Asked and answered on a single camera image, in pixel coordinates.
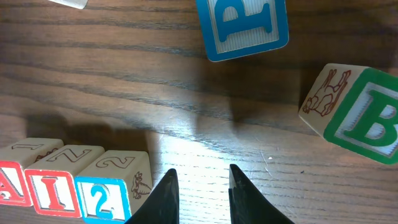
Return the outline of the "red A block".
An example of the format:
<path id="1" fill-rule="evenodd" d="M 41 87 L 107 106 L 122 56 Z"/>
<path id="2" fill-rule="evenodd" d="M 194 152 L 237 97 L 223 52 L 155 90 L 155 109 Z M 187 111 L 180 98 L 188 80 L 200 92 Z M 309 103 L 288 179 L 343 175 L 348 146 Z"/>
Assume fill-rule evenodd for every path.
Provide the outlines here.
<path id="1" fill-rule="evenodd" d="M 25 138 L 1 149 L 1 204 L 32 205 L 24 170 L 64 146 L 61 139 Z"/>

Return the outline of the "blue 2 block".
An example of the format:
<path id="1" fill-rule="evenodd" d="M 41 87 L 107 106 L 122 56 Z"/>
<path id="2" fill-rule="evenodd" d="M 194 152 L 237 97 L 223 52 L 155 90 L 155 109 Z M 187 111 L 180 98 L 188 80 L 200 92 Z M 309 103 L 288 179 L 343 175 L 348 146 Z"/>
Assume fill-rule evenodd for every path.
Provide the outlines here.
<path id="1" fill-rule="evenodd" d="M 153 183 L 145 151 L 108 150 L 75 177 L 86 223 L 125 223 L 150 195 Z"/>

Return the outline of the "red I block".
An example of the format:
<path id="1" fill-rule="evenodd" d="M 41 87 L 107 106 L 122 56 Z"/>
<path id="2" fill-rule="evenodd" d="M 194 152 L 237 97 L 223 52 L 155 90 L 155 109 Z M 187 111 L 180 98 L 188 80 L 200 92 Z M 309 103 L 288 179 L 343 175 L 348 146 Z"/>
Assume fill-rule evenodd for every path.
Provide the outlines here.
<path id="1" fill-rule="evenodd" d="M 35 211 L 80 218 L 75 176 L 105 152 L 101 146 L 66 145 L 24 170 Z"/>

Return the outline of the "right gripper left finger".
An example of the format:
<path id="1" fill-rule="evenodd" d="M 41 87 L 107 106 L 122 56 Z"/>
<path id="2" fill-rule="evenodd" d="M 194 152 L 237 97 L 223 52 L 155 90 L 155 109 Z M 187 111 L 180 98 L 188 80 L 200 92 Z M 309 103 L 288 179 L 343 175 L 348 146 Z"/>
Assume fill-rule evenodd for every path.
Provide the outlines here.
<path id="1" fill-rule="evenodd" d="M 179 224 L 179 202 L 177 171 L 169 169 L 125 224 Z"/>

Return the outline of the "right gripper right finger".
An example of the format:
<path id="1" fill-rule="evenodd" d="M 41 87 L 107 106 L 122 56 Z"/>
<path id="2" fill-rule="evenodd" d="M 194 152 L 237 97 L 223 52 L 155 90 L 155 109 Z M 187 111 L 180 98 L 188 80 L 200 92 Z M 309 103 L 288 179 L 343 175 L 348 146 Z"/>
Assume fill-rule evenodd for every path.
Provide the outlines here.
<path id="1" fill-rule="evenodd" d="M 232 224 L 294 224 L 261 194 L 236 164 L 229 165 L 228 193 Z"/>

